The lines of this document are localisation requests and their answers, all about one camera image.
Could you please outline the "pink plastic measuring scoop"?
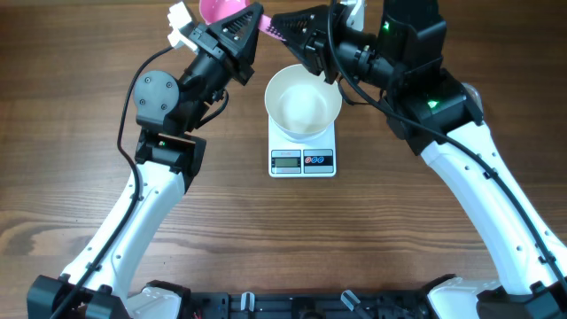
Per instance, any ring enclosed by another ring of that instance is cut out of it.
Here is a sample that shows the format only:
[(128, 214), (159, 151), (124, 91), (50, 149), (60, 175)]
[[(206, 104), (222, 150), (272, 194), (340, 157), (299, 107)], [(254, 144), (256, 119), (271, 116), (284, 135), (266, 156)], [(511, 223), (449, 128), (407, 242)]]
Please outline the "pink plastic measuring scoop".
[[(206, 24), (217, 22), (239, 12), (252, 4), (252, 0), (200, 0), (199, 12)], [(263, 15), (259, 30), (276, 40), (282, 41), (282, 36), (271, 26), (271, 18)]]

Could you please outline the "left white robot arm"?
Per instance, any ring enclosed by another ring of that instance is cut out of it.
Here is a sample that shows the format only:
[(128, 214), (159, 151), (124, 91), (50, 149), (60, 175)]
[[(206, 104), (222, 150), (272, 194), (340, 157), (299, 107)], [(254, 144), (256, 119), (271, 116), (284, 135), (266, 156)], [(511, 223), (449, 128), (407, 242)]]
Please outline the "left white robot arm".
[(227, 106), (227, 85), (246, 84), (260, 33), (258, 3), (200, 23), (184, 4), (167, 15), (169, 49), (187, 47), (195, 58), (180, 77), (142, 64), (125, 102), (136, 106), (141, 131), (127, 156), (128, 183), (94, 237), (56, 277), (39, 276), (27, 293), (31, 318), (189, 318), (188, 288), (163, 281), (139, 293), (129, 289), (160, 224), (197, 176), (206, 141), (194, 136)]

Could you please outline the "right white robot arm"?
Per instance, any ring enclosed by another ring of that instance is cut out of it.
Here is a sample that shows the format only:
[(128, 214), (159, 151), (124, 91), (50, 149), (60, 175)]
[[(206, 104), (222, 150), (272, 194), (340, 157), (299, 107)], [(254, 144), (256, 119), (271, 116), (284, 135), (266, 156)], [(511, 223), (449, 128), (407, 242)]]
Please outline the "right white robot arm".
[(434, 1), (386, 0), (377, 35), (353, 29), (348, 4), (280, 13), (271, 26), (308, 72), (379, 88), (371, 104), (444, 181), (491, 255), (495, 281), (436, 280), (439, 318), (563, 318), (566, 248), (507, 169), (481, 102), (443, 66), (447, 24)]

